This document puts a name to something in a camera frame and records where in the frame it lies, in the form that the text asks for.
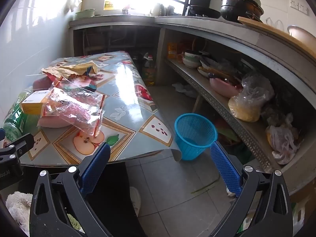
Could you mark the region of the green drink bottle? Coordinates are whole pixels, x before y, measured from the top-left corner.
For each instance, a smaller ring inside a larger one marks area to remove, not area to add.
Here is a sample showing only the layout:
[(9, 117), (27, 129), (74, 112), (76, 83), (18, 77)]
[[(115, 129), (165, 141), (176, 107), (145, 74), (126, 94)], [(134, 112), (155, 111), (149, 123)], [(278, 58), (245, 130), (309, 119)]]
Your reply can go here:
[(27, 114), (25, 114), (21, 108), (21, 102), (23, 102), (29, 95), (30, 90), (22, 91), (17, 100), (14, 102), (10, 110), (8, 111), (3, 124), (5, 130), (5, 142), (11, 143), (19, 139), (23, 135), (24, 127), (27, 121)]

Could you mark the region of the pink mesh scouring pad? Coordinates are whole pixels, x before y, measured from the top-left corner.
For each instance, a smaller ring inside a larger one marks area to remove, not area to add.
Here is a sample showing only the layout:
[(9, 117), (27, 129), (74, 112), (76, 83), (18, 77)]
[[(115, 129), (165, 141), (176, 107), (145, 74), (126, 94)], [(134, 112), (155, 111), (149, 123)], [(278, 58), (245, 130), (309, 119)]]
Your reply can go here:
[(70, 126), (70, 123), (58, 116), (43, 116), (38, 120), (39, 127), (62, 128)]

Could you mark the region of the yellow white small carton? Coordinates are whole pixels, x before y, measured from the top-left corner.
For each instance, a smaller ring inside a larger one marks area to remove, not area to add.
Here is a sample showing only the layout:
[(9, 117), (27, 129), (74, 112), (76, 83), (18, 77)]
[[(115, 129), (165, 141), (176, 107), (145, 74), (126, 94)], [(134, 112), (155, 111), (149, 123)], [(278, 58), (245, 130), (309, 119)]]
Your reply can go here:
[(50, 96), (50, 90), (39, 90), (31, 93), (20, 104), (23, 113), (27, 115), (40, 115), (42, 107)]

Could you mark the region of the clear crinkled plastic wrapper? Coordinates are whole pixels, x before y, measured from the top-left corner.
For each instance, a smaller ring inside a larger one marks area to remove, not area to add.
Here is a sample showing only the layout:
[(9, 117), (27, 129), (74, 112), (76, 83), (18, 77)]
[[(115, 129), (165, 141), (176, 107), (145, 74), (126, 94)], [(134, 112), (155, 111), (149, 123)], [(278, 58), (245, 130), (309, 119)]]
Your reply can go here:
[(63, 76), (54, 81), (42, 106), (41, 117), (58, 117), (96, 137), (101, 130), (105, 95), (92, 92)]

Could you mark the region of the brown paper bag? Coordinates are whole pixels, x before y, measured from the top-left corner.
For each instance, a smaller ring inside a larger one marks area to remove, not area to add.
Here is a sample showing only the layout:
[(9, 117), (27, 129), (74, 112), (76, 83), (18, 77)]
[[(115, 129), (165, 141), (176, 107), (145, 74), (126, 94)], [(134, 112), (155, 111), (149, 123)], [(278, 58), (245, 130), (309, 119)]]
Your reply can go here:
[(73, 65), (61, 65), (61, 66), (50, 66), (45, 69), (41, 69), (41, 71), (45, 74), (52, 75), (55, 78), (69, 78), (72, 75), (82, 76), (82, 75), (89, 75), (97, 74), (98, 67), (97, 65), (91, 60), (87, 63), (82, 64), (73, 64)]

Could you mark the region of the red snack wrapper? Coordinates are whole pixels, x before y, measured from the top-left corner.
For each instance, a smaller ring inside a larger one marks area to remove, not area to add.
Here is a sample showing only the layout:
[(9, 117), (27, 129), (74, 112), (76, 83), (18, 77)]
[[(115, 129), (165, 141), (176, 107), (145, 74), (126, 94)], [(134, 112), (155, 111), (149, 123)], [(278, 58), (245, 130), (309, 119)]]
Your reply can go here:
[(52, 80), (51, 87), (49, 88), (49, 97), (59, 94), (65, 94), (74, 98), (102, 99), (106, 97), (106, 95), (97, 91), (96, 84), (88, 76), (75, 75), (67, 79), (64, 76), (56, 77), (49, 75), (49, 78)]

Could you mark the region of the white shoe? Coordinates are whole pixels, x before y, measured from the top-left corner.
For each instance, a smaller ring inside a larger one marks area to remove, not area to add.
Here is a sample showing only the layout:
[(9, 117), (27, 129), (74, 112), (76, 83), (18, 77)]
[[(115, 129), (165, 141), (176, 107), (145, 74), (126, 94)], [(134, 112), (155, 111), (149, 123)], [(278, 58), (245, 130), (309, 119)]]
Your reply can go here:
[(136, 216), (138, 216), (141, 208), (141, 196), (139, 191), (135, 187), (130, 187), (130, 198), (135, 214)]

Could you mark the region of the metal perforated shelf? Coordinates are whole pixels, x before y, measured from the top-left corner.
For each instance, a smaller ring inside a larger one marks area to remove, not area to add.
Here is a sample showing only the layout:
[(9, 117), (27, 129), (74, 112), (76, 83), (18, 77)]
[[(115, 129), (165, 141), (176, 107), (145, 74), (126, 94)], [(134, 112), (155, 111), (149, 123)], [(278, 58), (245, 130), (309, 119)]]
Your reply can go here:
[(272, 148), (267, 141), (265, 128), (260, 122), (244, 122), (235, 118), (229, 110), (229, 99), (214, 91), (207, 78), (190, 69), (175, 59), (165, 59), (175, 72), (177, 72), (199, 95), (201, 95), (236, 132), (239, 138), (246, 144), (261, 168), (265, 172), (280, 169), (280, 165), (272, 156)]

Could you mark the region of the blue plastic waste basket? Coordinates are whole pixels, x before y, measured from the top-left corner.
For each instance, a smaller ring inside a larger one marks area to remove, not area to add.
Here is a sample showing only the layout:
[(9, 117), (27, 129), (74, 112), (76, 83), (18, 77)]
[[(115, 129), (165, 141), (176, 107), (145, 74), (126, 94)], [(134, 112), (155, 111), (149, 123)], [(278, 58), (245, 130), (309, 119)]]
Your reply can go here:
[(181, 152), (181, 160), (192, 161), (217, 141), (214, 124), (199, 114), (180, 115), (174, 124), (175, 141)]

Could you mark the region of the white pink plastic bag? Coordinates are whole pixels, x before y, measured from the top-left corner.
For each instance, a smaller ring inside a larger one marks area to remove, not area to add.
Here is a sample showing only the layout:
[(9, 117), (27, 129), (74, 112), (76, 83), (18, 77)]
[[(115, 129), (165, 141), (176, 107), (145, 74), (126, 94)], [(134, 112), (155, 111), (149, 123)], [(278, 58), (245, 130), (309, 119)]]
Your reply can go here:
[(286, 165), (295, 157), (299, 146), (295, 145), (289, 128), (269, 126), (266, 128), (266, 136), (272, 148), (272, 156), (279, 165)]

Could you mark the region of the fruit pattern tablecloth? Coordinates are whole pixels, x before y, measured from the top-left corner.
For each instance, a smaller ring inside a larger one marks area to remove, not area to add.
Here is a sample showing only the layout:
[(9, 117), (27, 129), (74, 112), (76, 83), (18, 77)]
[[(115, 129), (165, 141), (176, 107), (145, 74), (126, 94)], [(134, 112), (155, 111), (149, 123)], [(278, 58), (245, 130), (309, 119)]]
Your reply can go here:
[[(20, 157), (23, 165), (63, 166), (80, 164), (103, 143), (110, 146), (112, 162), (127, 161), (170, 150), (176, 160), (181, 152), (159, 113), (130, 55), (124, 51), (81, 57), (59, 58), (50, 66), (82, 64), (93, 61), (97, 74), (85, 75), (106, 95), (101, 130), (90, 136), (73, 125), (62, 128), (39, 127), (41, 115), (27, 115), (23, 134), (31, 133), (34, 147)], [(1, 80), (1, 127), (24, 90), (32, 93), (49, 90), (52, 80), (41, 69), (33, 73), (19, 69)]]

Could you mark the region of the pink plastic basin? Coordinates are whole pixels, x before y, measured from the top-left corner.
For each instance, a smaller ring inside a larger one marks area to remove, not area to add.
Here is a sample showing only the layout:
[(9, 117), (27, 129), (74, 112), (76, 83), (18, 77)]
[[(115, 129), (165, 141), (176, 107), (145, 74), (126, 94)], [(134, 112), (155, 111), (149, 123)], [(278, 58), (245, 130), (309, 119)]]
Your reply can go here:
[(243, 90), (242, 87), (233, 86), (219, 78), (210, 78), (209, 83), (215, 92), (229, 99), (238, 95)]

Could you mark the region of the clear bag of yellow grain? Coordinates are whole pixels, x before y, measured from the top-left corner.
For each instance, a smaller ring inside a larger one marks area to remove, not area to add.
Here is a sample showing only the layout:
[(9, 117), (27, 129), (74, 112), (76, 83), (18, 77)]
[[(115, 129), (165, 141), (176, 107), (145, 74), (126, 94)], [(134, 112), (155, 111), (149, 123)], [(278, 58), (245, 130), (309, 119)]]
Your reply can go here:
[(270, 81), (257, 72), (250, 72), (242, 78), (242, 91), (230, 98), (231, 114), (245, 122), (259, 120), (262, 106), (274, 96)]

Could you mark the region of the cooking oil bottle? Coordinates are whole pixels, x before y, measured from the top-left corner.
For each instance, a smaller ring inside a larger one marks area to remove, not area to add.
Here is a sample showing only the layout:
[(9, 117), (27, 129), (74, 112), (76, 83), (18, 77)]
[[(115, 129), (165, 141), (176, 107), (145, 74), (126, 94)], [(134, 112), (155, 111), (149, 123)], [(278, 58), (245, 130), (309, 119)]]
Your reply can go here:
[(145, 63), (142, 66), (142, 79), (146, 86), (154, 86), (156, 69), (153, 56), (149, 53), (145, 53), (144, 60)]

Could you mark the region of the stacked white green bowls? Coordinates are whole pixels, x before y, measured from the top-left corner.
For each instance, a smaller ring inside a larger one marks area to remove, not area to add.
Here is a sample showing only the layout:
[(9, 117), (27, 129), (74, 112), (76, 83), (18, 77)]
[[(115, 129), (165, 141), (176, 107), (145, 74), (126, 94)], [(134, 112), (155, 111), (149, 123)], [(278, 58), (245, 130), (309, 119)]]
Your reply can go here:
[(196, 69), (201, 66), (200, 54), (193, 53), (192, 51), (185, 52), (182, 60), (184, 65), (191, 69)]

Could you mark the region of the wooden cutting board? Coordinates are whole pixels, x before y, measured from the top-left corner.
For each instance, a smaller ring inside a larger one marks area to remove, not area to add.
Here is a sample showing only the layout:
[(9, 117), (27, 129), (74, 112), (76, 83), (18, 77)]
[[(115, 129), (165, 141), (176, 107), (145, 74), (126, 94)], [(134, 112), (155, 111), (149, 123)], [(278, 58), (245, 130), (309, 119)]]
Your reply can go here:
[(252, 19), (248, 19), (248, 18), (244, 18), (244, 17), (239, 16), (238, 21), (245, 26), (258, 29), (266, 34), (270, 34), (276, 38), (283, 40), (285, 43), (294, 46), (300, 52), (306, 54), (307, 56), (309, 56), (310, 58), (312, 58), (315, 61), (315, 52), (310, 47), (308, 47), (306, 44), (297, 40), (296, 38), (292, 37), (291, 35), (283, 32), (283, 31), (280, 31), (279, 29), (274, 28), (270, 25), (267, 25), (267, 24), (264, 24), (264, 23), (261, 23), (261, 22), (258, 22), (258, 21), (252, 20)]

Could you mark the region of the metal bowl on counter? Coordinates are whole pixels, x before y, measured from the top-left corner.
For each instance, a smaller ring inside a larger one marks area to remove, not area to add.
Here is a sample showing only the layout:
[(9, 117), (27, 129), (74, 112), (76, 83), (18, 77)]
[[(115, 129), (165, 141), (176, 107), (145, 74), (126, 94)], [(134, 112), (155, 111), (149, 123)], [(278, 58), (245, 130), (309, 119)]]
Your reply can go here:
[(295, 25), (290, 25), (287, 27), (288, 33), (299, 40), (300, 42), (304, 43), (307, 47), (315, 52), (316, 49), (316, 38), (310, 32), (304, 30)]

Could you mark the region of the black wok pan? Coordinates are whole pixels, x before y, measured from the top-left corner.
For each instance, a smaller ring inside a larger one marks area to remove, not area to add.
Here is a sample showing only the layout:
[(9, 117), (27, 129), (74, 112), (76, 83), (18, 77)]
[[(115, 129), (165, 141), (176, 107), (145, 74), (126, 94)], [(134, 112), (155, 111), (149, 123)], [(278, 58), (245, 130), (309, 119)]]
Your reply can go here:
[(217, 10), (205, 8), (198, 5), (189, 5), (187, 15), (192, 17), (220, 18), (221, 14)]

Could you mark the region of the black cooking pot with lid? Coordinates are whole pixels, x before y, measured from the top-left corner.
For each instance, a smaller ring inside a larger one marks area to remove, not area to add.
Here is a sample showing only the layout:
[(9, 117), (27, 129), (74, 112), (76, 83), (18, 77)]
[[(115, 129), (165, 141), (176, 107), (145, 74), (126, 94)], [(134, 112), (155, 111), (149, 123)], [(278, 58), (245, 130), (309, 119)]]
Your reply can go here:
[(261, 22), (264, 10), (260, 0), (221, 0), (221, 17), (231, 22), (238, 22), (238, 17)]

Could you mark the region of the wall power socket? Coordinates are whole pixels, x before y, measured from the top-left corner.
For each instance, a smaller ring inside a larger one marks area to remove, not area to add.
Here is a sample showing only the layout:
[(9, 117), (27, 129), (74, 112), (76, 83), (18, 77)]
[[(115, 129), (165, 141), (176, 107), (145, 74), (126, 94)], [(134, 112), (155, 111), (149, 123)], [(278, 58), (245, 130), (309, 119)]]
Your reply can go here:
[(296, 9), (296, 10), (308, 15), (308, 7), (305, 4), (295, 2), (294, 0), (290, 0), (289, 2), (290, 2), (289, 5), (291, 8)]

